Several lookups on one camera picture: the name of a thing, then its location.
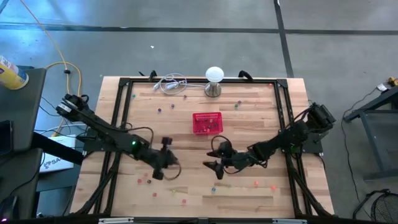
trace yellow can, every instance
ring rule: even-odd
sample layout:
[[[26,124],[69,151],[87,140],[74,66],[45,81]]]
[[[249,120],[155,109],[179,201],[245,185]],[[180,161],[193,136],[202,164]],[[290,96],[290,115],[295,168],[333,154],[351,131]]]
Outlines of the yellow can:
[[[10,90],[18,90],[26,85],[29,76],[0,55],[0,83]]]

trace white dome lamp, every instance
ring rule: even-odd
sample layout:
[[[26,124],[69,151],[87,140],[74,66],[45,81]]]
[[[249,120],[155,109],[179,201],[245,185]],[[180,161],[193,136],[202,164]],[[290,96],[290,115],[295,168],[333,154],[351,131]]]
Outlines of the white dome lamp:
[[[209,83],[205,86],[205,93],[209,97],[217,97],[221,94],[219,82],[224,78],[224,71],[219,67],[211,67],[206,71],[206,78]]]

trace wooden table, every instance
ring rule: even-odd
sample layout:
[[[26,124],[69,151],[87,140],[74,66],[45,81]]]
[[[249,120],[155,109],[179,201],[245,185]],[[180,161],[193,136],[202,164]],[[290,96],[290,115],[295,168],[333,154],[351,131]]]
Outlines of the wooden table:
[[[108,122],[111,121],[119,78],[104,77],[99,93],[96,114]],[[296,115],[308,105],[304,81],[301,78],[287,80]],[[248,167],[235,175],[225,174],[223,180],[218,180],[215,173],[202,164],[203,161],[214,160],[206,156],[206,152],[211,150],[212,136],[197,136],[192,132],[192,113],[220,111],[224,126],[222,135],[231,140],[235,149],[246,151],[250,144],[273,138],[279,129],[279,120],[272,86],[222,84],[222,94],[218,98],[206,97],[202,88],[188,87],[183,93],[168,96],[161,91],[153,92],[152,87],[153,83],[134,84],[132,94],[136,97],[131,100],[127,121],[134,127],[151,127],[155,132],[155,149],[160,149],[163,136],[173,138],[171,149],[182,165],[182,173],[173,181],[153,180],[152,169],[147,164],[123,155],[112,216],[294,217],[285,159],[279,151],[270,158],[266,169]],[[234,105],[239,100],[242,103],[235,109]],[[150,138],[148,131],[136,133]],[[221,140],[215,141],[215,147],[218,147]],[[103,152],[95,152],[83,161],[72,211],[81,208],[97,187],[103,157]],[[308,187],[326,210],[333,213],[321,160],[314,155],[304,154],[303,164]],[[169,169],[165,174],[173,176],[176,172],[176,169]],[[151,184],[147,183],[145,173],[152,181]],[[138,179],[142,179],[143,183],[138,184]],[[297,192],[300,208],[304,212],[302,192]],[[102,209],[107,195],[108,189],[105,189]]]

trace concrete floor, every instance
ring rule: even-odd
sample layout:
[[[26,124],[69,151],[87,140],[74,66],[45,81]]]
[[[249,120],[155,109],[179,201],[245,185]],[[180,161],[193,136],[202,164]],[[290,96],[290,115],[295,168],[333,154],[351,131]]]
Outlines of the concrete floor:
[[[118,0],[117,4],[105,0],[25,2],[46,24],[278,28],[271,0]],[[280,6],[286,29],[398,29],[394,22],[398,19],[398,2],[393,0],[280,0]],[[10,0],[0,14],[0,25],[10,23],[34,23],[18,0]],[[235,77],[240,70],[245,70],[254,77],[287,77],[279,34],[75,31],[51,31],[50,34],[65,59],[81,69],[83,93],[90,95],[93,109],[105,75],[128,76],[138,75],[138,71],[148,74],[156,70],[159,74],[178,72],[201,76],[208,67],[216,65],[226,76]],[[339,119],[344,110],[376,85],[396,76],[397,41],[396,35],[287,35],[294,77],[304,78],[308,97],[327,105]],[[60,60],[48,38],[39,30],[2,30],[0,46],[0,54],[20,65],[45,67]],[[59,65],[47,72],[43,96],[52,104],[57,104],[66,91],[62,71]],[[73,74],[71,89],[76,93],[78,79],[76,73]],[[45,102],[42,106],[51,110]],[[39,111],[37,129],[58,124],[59,118]],[[359,197],[383,188],[398,192],[396,178],[362,180],[364,174],[378,171],[376,161],[361,123],[346,124],[345,130]],[[348,170],[340,123],[324,138],[323,148],[335,213],[350,217],[358,201]],[[60,215],[69,193],[67,190],[43,193],[39,211]],[[363,211],[358,217],[369,219]]]

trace red basket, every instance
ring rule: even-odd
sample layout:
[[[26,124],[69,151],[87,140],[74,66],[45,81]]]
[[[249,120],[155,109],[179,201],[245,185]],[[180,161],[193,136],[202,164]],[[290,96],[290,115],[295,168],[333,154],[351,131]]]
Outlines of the red basket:
[[[218,134],[223,132],[223,118],[221,112],[193,113],[193,133]]]

